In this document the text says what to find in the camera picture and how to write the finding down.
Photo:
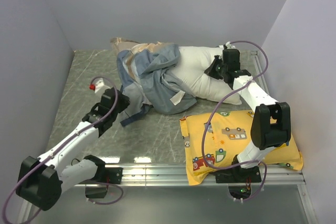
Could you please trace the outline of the white pillow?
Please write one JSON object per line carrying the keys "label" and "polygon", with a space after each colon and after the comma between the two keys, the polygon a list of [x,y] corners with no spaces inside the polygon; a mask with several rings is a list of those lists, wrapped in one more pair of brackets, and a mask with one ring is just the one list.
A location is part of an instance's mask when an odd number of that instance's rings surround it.
{"label": "white pillow", "polygon": [[216,55],[222,54],[220,47],[180,46],[180,59],[171,69],[191,91],[193,96],[214,102],[232,92],[223,80],[214,79],[205,74],[205,70],[213,63]]}

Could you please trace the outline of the blue plaid pillowcase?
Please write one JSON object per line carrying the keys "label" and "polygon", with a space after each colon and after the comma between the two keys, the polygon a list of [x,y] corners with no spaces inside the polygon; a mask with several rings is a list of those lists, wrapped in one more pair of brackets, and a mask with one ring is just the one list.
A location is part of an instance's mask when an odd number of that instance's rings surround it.
{"label": "blue plaid pillowcase", "polygon": [[191,89],[172,73],[181,59],[177,44],[146,44],[121,37],[111,38],[110,43],[117,52],[121,93],[130,99],[120,114],[123,127],[142,119],[151,108],[172,115],[196,104]]}

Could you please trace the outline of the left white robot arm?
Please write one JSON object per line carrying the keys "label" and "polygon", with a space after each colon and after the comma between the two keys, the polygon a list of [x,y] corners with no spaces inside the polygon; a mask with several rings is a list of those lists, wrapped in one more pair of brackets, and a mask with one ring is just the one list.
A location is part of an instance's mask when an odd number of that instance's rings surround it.
{"label": "left white robot arm", "polygon": [[29,156],[23,160],[16,195],[47,211],[62,193],[76,184],[87,180],[93,183],[109,182],[102,159],[88,155],[75,165],[71,162],[87,145],[112,127],[118,114],[129,105],[128,96],[114,88],[106,89],[100,102],[91,108],[65,139],[38,158]]}

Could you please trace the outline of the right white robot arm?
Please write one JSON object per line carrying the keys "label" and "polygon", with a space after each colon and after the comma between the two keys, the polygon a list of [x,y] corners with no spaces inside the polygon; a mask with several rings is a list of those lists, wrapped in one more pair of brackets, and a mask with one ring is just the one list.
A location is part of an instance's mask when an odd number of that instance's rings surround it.
{"label": "right white robot arm", "polygon": [[223,80],[232,88],[232,92],[224,100],[233,94],[239,94],[254,112],[250,129],[251,141],[228,167],[231,169],[232,178],[243,182],[249,177],[249,169],[261,163],[268,153],[289,144],[290,106],[268,95],[247,70],[240,68],[240,52],[235,48],[225,47],[222,55],[215,56],[205,73]]}

